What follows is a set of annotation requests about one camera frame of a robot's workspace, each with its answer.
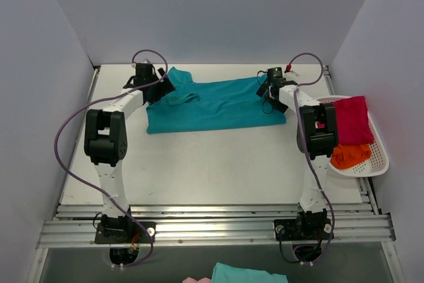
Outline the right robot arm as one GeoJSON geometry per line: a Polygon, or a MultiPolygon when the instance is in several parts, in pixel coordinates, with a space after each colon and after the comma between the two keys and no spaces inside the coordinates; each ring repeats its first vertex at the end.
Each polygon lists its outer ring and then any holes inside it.
{"type": "Polygon", "coordinates": [[[327,223],[327,170],[339,143],[335,107],[300,90],[294,77],[289,77],[288,69],[273,67],[263,74],[266,79],[260,81],[256,94],[274,109],[282,113],[290,109],[297,116],[297,146],[305,155],[306,168],[299,199],[301,217],[295,220],[294,230],[307,239],[317,232],[317,221],[327,223]]]}

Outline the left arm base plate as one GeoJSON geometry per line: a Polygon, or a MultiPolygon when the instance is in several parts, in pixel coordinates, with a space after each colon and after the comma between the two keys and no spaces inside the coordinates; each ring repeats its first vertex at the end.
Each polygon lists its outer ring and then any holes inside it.
{"type": "Polygon", "coordinates": [[[96,244],[129,244],[149,243],[150,239],[137,225],[130,225],[128,229],[113,229],[104,227],[101,222],[96,224],[94,243],[96,244]]]}

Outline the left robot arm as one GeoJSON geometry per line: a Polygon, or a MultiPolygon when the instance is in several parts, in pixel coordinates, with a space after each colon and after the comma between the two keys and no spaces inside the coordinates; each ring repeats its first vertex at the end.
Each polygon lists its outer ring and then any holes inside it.
{"type": "Polygon", "coordinates": [[[87,111],[83,141],[85,155],[99,177],[103,196],[101,224],[119,243],[126,243],[134,233],[122,173],[129,147],[126,120],[139,107],[156,103],[176,90],[167,68],[157,69],[147,61],[133,62],[131,66],[135,74],[120,94],[109,98],[103,108],[87,111]]]}

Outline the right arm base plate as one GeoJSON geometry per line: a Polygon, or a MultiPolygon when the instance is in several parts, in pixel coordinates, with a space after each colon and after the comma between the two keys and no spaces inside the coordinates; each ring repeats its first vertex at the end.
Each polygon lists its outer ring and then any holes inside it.
{"type": "Polygon", "coordinates": [[[299,218],[273,220],[276,240],[319,241],[333,239],[331,222],[328,218],[305,221],[299,218]]]}

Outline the teal t-shirt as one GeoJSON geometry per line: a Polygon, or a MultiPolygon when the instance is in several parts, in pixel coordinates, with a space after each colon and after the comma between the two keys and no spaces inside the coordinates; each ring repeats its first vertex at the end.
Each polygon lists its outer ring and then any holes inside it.
{"type": "Polygon", "coordinates": [[[168,77],[176,89],[146,108],[149,135],[286,123],[283,113],[264,106],[256,95],[258,82],[265,76],[199,83],[190,72],[173,67],[168,77]]]}

